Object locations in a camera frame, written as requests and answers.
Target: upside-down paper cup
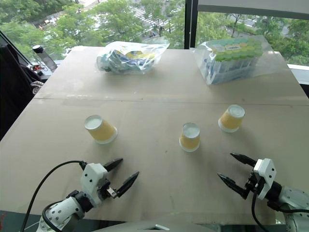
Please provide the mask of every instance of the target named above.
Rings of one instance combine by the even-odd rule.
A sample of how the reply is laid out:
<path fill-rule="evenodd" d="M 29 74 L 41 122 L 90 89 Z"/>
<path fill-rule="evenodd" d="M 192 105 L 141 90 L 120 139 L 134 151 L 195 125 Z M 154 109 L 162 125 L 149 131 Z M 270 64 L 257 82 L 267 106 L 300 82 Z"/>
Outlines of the upside-down paper cup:
<path fill-rule="evenodd" d="M 245 110 L 239 105 L 230 105 L 218 121 L 219 127 L 225 132 L 235 132 L 239 129 L 245 116 Z"/>
<path fill-rule="evenodd" d="M 99 144 L 108 144 L 118 135 L 116 127 L 103 120 L 99 115 L 92 115 L 86 118 L 85 128 Z"/>
<path fill-rule="evenodd" d="M 200 144 L 200 129 L 197 124 L 187 122 L 183 125 L 182 134 L 179 138 L 179 145 L 187 152 L 195 151 Z"/>

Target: beige tabletop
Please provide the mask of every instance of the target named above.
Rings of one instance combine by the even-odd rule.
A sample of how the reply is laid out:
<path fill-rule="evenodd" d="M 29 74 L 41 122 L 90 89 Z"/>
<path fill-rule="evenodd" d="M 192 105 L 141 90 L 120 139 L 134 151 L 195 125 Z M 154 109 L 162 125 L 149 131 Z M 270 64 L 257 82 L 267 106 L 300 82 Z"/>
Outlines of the beige tabletop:
<path fill-rule="evenodd" d="M 309 105 L 278 56 L 278 72 L 208 86 L 189 50 L 168 49 L 146 75 L 115 75 L 96 66 L 99 47 L 75 47 L 35 98 Z"/>
<path fill-rule="evenodd" d="M 0 142 L 0 208 L 25 212 L 42 177 L 67 160 L 105 163 L 123 157 L 110 175 L 119 187 L 140 171 L 133 187 L 120 199 L 108 199 L 86 217 L 140 220 L 175 216 L 196 223 L 250 224 L 251 196 L 244 201 L 216 175 L 233 178 L 243 186 L 251 167 L 230 152 L 254 159 L 271 158 L 282 185 L 309 192 L 309 107 L 242 105 L 246 116 L 239 131 L 223 132 L 218 118 L 228 104 L 46 100 L 34 99 Z M 87 116 L 102 115 L 118 128 L 108 145 L 98 145 L 84 129 Z M 178 143 L 182 125 L 192 121 L 201 128 L 201 146 L 184 152 Z M 82 173 L 71 164 L 56 171 L 43 185 L 32 213 L 80 189 Z M 275 223 L 266 201 L 257 204 L 263 223 Z"/>
<path fill-rule="evenodd" d="M 179 217 L 196 223 L 254 224 L 251 196 L 244 201 L 216 175 L 243 186 L 251 167 L 232 158 L 238 152 L 271 158 L 282 185 L 309 192 L 307 176 L 309 101 L 291 72 L 207 86 L 189 51 L 167 50 L 147 75 L 118 76 L 95 71 L 98 48 L 74 49 L 0 141 L 0 209 L 24 213 L 43 176 L 68 160 L 106 163 L 123 157 L 110 173 L 117 188 L 140 171 L 120 199 L 108 199 L 87 218 L 133 221 Z M 239 131 L 223 132 L 218 118 L 231 103 L 246 116 Z M 96 144 L 84 129 L 99 114 L 119 131 L 108 145 Z M 184 152 L 182 125 L 201 128 L 201 146 Z M 34 214 L 71 191 L 80 190 L 79 165 L 60 168 L 43 185 Z M 258 201 L 265 224 L 282 218 Z"/>

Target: yellow paper cup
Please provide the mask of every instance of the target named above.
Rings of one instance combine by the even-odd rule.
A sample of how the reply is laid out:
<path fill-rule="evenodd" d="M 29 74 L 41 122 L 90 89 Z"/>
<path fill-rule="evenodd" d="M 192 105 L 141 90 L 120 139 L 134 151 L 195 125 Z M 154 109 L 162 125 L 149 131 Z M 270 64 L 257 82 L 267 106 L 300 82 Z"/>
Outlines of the yellow paper cup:
<path fill-rule="evenodd" d="M 199 148 L 200 129 L 197 124 L 187 122 L 183 125 L 182 134 L 179 138 L 179 145 L 187 152 L 193 152 Z"/>
<path fill-rule="evenodd" d="M 245 110 L 239 105 L 230 105 L 218 121 L 219 127 L 225 132 L 235 132 L 239 129 Z"/>
<path fill-rule="evenodd" d="M 99 115 L 86 118 L 85 128 L 99 144 L 108 144 L 118 135 L 116 127 L 103 120 Z"/>

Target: crosswalk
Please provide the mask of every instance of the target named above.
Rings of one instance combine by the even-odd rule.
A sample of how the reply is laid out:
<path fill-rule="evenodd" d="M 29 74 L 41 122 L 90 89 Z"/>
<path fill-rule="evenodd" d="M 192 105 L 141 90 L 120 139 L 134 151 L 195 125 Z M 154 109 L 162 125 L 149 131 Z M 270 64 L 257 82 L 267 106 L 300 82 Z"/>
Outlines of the crosswalk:
<path fill-rule="evenodd" d="M 145 18 L 145 14 L 146 14 L 145 10 L 134 7 L 134 6 L 129 6 L 129 9 L 130 9 L 130 12 L 135 17 L 139 18 L 141 21 L 143 21 L 144 23 L 146 23 L 149 26 L 148 30 L 151 30 L 154 27 L 154 25 L 156 25 L 156 22 L 151 19 L 152 14 L 149 14 L 148 17 Z M 168 27 L 169 26 L 169 20 L 161 21 L 160 26 L 163 26 L 163 27 L 167 26 Z M 170 30 L 171 31 L 175 30 L 175 27 L 174 27 L 173 24 L 170 25 Z"/>

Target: bottle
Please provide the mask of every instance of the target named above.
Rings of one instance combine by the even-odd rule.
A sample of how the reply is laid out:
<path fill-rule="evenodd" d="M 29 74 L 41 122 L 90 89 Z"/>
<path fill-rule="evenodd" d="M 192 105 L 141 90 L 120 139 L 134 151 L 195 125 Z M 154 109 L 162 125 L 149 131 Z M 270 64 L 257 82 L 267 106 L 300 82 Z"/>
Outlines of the bottle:
<path fill-rule="evenodd" d="M 49 57 L 45 52 L 45 49 L 42 45 L 35 45 L 32 47 L 32 50 L 42 59 L 46 66 L 54 72 L 57 68 L 56 63 Z"/>

